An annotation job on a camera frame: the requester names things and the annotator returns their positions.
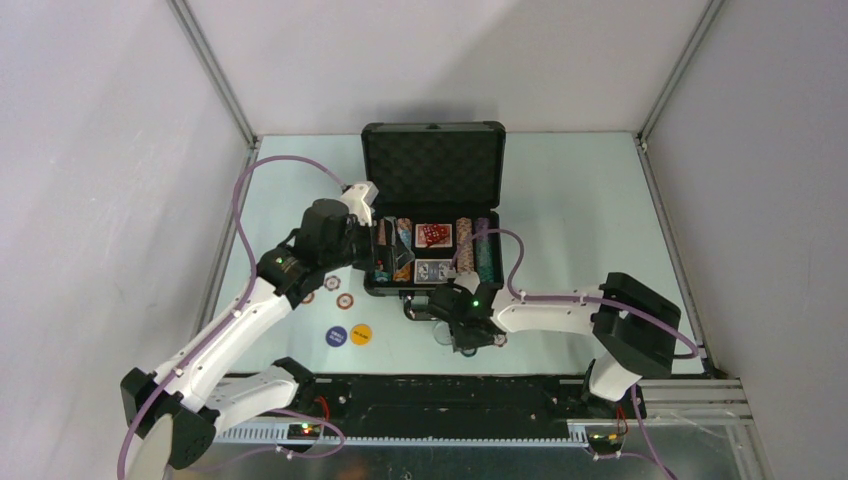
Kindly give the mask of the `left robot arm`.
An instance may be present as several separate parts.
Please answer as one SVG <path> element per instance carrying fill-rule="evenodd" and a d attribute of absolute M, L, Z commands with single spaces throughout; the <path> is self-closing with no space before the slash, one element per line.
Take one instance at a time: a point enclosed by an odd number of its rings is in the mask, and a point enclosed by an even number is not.
<path fill-rule="evenodd" d="M 151 372 L 138 368 L 120 383 L 129 431 L 143 443 L 133 462 L 119 456 L 121 479 L 158 479 L 192 466 L 216 435 L 266 412 L 304 416 L 316 403 L 315 376 L 291 358 L 229 384 L 232 365 L 273 325 L 323 286 L 326 277 L 375 263 L 374 198 L 355 185 L 319 199 L 299 227 L 261 257 L 250 254 L 242 293 L 185 347 Z"/>

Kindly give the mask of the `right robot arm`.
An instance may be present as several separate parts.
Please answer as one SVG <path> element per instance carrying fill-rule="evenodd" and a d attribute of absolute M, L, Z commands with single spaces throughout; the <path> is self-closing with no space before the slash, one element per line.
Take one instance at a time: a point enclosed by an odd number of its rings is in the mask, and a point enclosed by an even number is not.
<path fill-rule="evenodd" d="M 680 309 L 620 272 L 608 274 L 595 289 L 547 295 L 514 293 L 463 273 L 430 293 L 427 311 L 449 325 L 458 350 L 525 331 L 596 339 L 604 352 L 590 363 L 581 392 L 583 408 L 596 418 L 616 411 L 641 379 L 669 377 L 682 340 Z"/>

